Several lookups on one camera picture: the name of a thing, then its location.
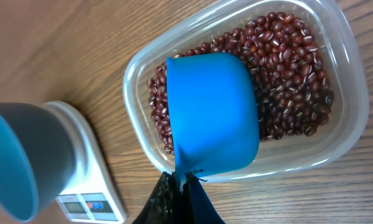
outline blue plastic scoop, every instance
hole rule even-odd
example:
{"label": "blue plastic scoop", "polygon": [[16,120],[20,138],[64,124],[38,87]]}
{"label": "blue plastic scoop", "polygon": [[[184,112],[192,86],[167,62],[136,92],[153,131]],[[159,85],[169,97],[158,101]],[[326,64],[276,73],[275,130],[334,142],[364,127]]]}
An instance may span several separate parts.
{"label": "blue plastic scoop", "polygon": [[260,132],[253,85],[226,53],[167,58],[168,110],[176,173],[207,176],[248,166]]}

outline plastic container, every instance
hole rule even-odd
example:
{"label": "plastic container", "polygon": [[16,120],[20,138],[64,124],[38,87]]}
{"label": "plastic container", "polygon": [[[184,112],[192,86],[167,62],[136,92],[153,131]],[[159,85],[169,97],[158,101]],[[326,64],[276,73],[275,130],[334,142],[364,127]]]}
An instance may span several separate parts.
{"label": "plastic container", "polygon": [[320,46],[335,101],[329,123],[311,137],[292,136],[260,144],[246,168],[205,177],[209,182],[287,174],[312,169],[347,152],[362,134],[369,114],[369,95],[359,51],[346,18],[333,0],[226,0],[216,2],[163,33],[138,52],[128,65],[123,94],[135,133],[150,161],[160,171],[172,171],[174,159],[163,151],[150,119],[146,82],[166,57],[209,42],[259,15],[293,13],[310,27]]}

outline tabletop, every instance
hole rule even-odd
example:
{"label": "tabletop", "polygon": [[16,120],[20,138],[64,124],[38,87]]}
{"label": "tabletop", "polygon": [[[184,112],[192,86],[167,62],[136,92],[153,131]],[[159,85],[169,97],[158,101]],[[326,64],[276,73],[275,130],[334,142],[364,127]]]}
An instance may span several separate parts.
{"label": "tabletop", "polygon": [[[93,126],[129,213],[160,176],[123,103],[125,68],[165,30],[215,0],[0,0],[0,101],[62,100]],[[366,130],[325,167],[268,180],[207,184],[226,223],[373,223],[373,0],[338,0],[361,51],[370,91]],[[0,223],[13,223],[0,210]],[[69,223],[56,203],[31,223]]]}

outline gray cup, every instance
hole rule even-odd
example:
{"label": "gray cup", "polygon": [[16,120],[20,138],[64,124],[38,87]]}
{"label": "gray cup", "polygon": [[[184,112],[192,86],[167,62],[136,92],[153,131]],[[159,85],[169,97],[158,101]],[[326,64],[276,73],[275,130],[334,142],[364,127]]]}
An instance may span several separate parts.
{"label": "gray cup", "polygon": [[72,143],[58,119],[25,103],[0,103],[0,204],[27,222],[75,172]]}

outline container of beans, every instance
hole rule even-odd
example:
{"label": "container of beans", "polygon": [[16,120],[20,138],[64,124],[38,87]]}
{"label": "container of beans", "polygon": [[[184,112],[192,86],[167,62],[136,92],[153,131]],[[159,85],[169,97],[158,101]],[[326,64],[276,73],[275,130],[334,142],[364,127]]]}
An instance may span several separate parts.
{"label": "container of beans", "polygon": [[[126,70],[131,124],[158,170],[174,170],[166,57],[216,52],[235,55],[250,72],[261,143],[249,166],[205,177],[210,182],[312,169],[343,155],[361,136],[369,114],[365,74],[334,1],[219,1],[152,41]],[[226,92],[222,86],[218,97]]]}

